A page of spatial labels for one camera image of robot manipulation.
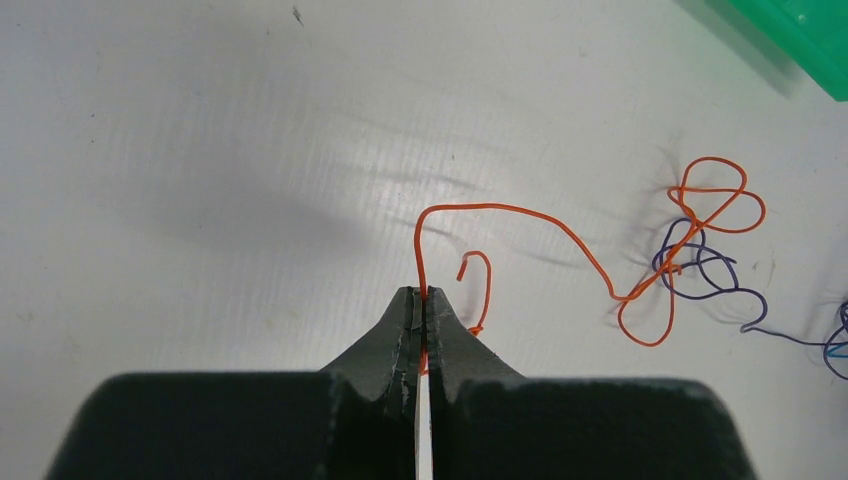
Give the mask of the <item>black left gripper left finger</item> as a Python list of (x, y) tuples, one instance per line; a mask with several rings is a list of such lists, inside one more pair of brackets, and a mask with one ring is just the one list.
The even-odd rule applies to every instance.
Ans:
[(413, 479), (421, 297), (316, 371), (134, 372), (82, 403), (51, 479)]

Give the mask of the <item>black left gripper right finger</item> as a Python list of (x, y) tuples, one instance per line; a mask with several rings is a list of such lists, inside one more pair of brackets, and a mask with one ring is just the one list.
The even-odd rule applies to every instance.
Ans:
[(424, 304), (438, 479), (752, 479), (721, 399), (677, 378), (527, 377)]

